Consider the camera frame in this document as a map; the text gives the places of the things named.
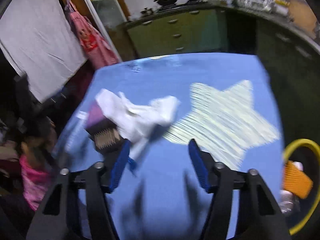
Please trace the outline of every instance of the white curtain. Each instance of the white curtain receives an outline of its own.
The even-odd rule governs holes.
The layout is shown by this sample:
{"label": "white curtain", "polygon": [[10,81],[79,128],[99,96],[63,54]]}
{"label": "white curtain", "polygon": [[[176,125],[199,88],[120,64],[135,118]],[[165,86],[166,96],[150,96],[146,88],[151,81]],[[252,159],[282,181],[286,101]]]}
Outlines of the white curtain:
{"label": "white curtain", "polygon": [[0,48],[19,75],[28,74],[40,102],[86,60],[58,0],[12,0],[0,19]]}

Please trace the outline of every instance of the blue cloth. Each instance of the blue cloth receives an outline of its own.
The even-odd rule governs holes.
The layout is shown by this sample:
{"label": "blue cloth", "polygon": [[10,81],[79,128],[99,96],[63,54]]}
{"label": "blue cloth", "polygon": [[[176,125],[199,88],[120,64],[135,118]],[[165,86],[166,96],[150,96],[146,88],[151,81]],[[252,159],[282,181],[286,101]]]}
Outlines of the blue cloth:
{"label": "blue cloth", "polygon": [[[181,101],[176,121],[191,108],[190,85],[204,83],[219,90],[250,80],[253,85],[254,109],[282,132],[276,102],[268,85],[268,75],[256,56],[228,53],[180,54],[161,59],[139,59],[98,70],[87,94],[75,111],[58,141],[76,129],[79,111],[87,112],[95,95],[102,89],[123,92],[134,104],[147,105],[154,98],[168,95]],[[69,168],[87,169],[101,155],[94,150],[84,128],[71,133]],[[246,151],[241,171],[257,169],[276,199],[282,177],[283,141]],[[154,136],[144,152],[136,174],[124,170],[119,187],[107,196],[110,211],[121,240],[131,239],[198,239],[204,225],[211,194],[200,187],[186,145],[174,144]],[[238,194],[235,191],[228,238],[235,232]],[[85,192],[80,192],[85,204]],[[89,236],[82,214],[84,236]]]}

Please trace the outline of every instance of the pink bag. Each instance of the pink bag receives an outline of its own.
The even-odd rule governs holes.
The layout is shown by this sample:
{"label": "pink bag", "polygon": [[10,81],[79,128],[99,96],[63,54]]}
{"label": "pink bag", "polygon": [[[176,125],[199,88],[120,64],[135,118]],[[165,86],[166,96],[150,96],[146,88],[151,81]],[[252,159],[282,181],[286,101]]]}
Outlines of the pink bag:
{"label": "pink bag", "polygon": [[67,0],[70,18],[73,21],[80,45],[95,69],[118,63],[119,60],[109,44],[95,29],[87,17],[83,17],[71,0]]}

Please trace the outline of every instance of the orange sponge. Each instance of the orange sponge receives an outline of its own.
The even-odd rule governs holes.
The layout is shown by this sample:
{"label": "orange sponge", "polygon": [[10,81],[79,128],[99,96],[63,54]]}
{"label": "orange sponge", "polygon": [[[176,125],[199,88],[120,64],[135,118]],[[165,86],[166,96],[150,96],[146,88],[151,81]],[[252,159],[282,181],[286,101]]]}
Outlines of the orange sponge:
{"label": "orange sponge", "polygon": [[303,171],[300,171],[292,161],[288,161],[284,167],[282,188],[305,199],[312,186],[312,180]]}

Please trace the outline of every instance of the white star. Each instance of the white star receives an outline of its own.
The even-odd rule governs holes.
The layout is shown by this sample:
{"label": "white star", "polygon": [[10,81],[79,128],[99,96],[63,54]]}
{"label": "white star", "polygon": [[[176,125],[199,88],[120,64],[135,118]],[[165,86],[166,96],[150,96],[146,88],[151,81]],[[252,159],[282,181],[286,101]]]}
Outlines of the white star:
{"label": "white star", "polygon": [[194,138],[216,161],[238,170],[246,149],[279,139],[278,130],[253,109],[249,80],[224,91],[193,83],[190,97],[190,113],[164,135],[172,143],[187,145]]}

